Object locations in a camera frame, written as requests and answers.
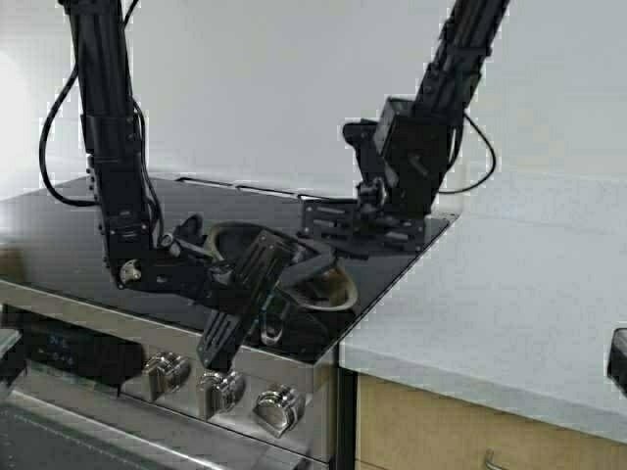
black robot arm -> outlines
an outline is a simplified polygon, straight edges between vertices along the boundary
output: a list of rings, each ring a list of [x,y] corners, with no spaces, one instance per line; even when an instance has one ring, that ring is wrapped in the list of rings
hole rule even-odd
[[[362,172],[356,200],[307,201],[304,237],[354,258],[415,251],[455,163],[464,111],[509,0],[457,0],[415,100],[390,98],[379,121],[344,126]]]
[[[176,294],[207,308],[198,354],[227,371],[258,313],[277,287],[316,272],[324,257],[279,233],[260,231],[232,265],[203,249],[203,221],[192,215],[155,241],[155,216],[143,162],[120,0],[60,0],[70,18],[90,189],[100,208],[105,262],[120,289]],[[334,262],[327,258],[325,265]]]

stove knob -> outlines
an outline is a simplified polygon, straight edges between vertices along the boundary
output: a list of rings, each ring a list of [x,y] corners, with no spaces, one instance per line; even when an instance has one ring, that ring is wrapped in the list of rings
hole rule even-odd
[[[215,414],[230,411],[242,399],[245,389],[246,380],[238,372],[205,372],[196,387],[199,416],[209,420]]]
[[[273,385],[257,398],[256,420],[276,438],[296,426],[305,412],[305,398],[284,385]]]
[[[173,352],[160,352],[146,363],[142,371],[144,397],[155,401],[160,396],[177,391],[189,377],[189,359]]]

white countertop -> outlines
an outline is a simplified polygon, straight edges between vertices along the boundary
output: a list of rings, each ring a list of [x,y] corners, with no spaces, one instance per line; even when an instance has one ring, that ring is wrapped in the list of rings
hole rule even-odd
[[[341,365],[627,443],[605,375],[626,279],[626,185],[502,175],[343,341]]]

drawer handle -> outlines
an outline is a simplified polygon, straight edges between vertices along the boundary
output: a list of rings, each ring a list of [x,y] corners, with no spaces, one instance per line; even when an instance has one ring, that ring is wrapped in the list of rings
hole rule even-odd
[[[492,461],[493,458],[494,458],[494,452],[492,450],[488,450],[486,452],[486,459],[483,462],[483,464],[486,466],[488,470],[507,470],[506,468],[500,467],[497,464],[495,464]]]

wooden cabinet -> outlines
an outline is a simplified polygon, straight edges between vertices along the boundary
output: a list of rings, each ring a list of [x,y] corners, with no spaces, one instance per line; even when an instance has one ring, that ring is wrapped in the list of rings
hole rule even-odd
[[[360,376],[357,468],[627,470],[627,446]]]

